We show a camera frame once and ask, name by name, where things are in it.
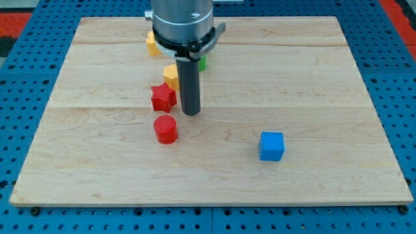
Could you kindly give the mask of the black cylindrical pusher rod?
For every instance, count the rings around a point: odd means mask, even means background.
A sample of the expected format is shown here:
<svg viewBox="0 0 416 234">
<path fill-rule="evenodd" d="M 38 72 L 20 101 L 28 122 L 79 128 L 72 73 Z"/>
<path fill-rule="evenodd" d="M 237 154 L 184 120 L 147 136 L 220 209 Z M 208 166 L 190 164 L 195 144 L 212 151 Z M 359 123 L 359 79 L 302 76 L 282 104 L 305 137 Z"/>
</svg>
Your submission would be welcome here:
<svg viewBox="0 0 416 234">
<path fill-rule="evenodd" d="M 177 58 L 176 66 L 182 111 L 187 116 L 197 115 L 201 110 L 198 62 Z"/>
</svg>

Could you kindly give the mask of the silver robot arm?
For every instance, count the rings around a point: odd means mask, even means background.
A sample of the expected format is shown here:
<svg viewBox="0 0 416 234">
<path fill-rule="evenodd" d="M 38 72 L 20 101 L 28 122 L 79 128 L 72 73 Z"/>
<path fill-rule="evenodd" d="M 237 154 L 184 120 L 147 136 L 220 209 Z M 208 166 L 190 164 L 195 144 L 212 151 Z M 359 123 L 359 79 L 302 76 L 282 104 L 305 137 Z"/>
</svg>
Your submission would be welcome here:
<svg viewBox="0 0 416 234">
<path fill-rule="evenodd" d="M 223 32 L 214 27 L 212 0 L 151 0 L 146 17 L 152 21 L 157 48 L 176 61 L 181 108 L 188 116 L 200 110 L 199 61 Z"/>
</svg>

